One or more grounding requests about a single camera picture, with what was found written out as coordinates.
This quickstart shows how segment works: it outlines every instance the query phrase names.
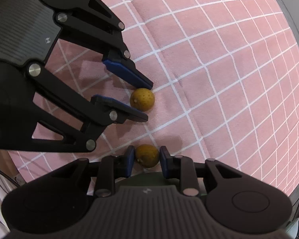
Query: yellow-brown fruit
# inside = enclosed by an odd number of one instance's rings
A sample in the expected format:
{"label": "yellow-brown fruit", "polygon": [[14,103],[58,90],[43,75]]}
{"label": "yellow-brown fruit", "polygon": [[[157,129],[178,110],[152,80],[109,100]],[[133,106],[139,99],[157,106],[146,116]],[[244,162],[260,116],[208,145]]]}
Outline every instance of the yellow-brown fruit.
{"label": "yellow-brown fruit", "polygon": [[140,165],[145,168],[152,168],[159,161],[159,153],[155,146],[140,145],[136,148],[135,157]]}
{"label": "yellow-brown fruit", "polygon": [[131,106],[142,112],[150,110],[153,107],[154,103],[154,94],[146,88],[136,89],[132,93],[130,98]]}

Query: white logo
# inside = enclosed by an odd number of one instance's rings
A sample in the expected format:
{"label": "white logo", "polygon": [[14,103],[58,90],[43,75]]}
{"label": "white logo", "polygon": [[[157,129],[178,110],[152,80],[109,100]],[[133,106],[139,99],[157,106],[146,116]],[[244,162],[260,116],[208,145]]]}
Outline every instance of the white logo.
{"label": "white logo", "polygon": [[143,190],[143,192],[144,192],[145,194],[149,194],[149,193],[151,193],[151,192],[152,192],[152,190],[151,190],[151,189],[149,189],[149,188],[146,188],[146,189],[144,189],[144,190]]}

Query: metal pin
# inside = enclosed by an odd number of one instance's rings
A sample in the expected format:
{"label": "metal pin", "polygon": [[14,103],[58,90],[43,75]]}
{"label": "metal pin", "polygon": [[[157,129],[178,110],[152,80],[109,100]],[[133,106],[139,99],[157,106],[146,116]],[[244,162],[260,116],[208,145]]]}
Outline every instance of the metal pin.
{"label": "metal pin", "polygon": [[183,194],[189,197],[194,197],[199,194],[199,191],[195,188],[187,188],[183,190]]}
{"label": "metal pin", "polygon": [[88,149],[89,151],[93,151],[96,147],[96,143],[94,140],[89,139],[86,141],[86,149]]}
{"label": "metal pin", "polygon": [[41,73],[41,66],[37,63],[34,63],[29,66],[29,75],[37,77]]}
{"label": "metal pin", "polygon": [[94,195],[98,196],[99,198],[105,198],[110,196],[112,193],[108,189],[98,189],[94,192]]}
{"label": "metal pin", "polygon": [[110,112],[110,119],[113,121],[117,120],[117,112],[116,111]]}
{"label": "metal pin", "polygon": [[120,23],[119,23],[119,28],[120,28],[121,30],[125,29],[125,25],[124,25],[123,22],[120,22]]}
{"label": "metal pin", "polygon": [[125,50],[125,51],[124,51],[124,56],[125,56],[126,58],[130,58],[130,57],[131,57],[131,53],[130,53],[128,50]]}
{"label": "metal pin", "polygon": [[64,23],[68,20],[68,16],[65,13],[59,13],[57,19],[59,22]]}

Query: gray ribbed panel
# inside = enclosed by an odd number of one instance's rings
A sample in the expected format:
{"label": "gray ribbed panel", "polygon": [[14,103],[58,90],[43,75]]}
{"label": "gray ribbed panel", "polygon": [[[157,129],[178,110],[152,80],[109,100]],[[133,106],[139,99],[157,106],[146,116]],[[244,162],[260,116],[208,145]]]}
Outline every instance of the gray ribbed panel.
{"label": "gray ribbed panel", "polygon": [[6,239],[289,239],[282,231],[243,235],[214,221],[198,198],[173,186],[121,187],[113,197],[97,199],[87,215],[62,232],[28,235],[13,231]]}
{"label": "gray ribbed panel", "polygon": [[20,66],[44,61],[60,30],[53,10],[39,0],[0,0],[0,59]]}

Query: tablecloth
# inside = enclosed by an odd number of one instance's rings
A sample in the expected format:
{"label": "tablecloth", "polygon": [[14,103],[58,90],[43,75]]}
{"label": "tablecloth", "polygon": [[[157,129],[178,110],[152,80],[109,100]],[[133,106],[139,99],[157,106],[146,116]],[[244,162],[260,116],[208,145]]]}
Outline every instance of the tablecloth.
{"label": "tablecloth", "polygon": [[[289,195],[299,183],[299,48],[276,0],[102,1],[125,24],[137,69],[154,82],[149,121],[109,126],[90,154],[11,151],[25,180],[147,143],[196,162],[218,159]],[[46,68],[88,100],[129,103],[133,87],[96,52],[59,40]],[[40,95],[34,102],[80,128]],[[58,139],[39,125],[33,136]],[[142,170],[136,164],[133,173]]]}

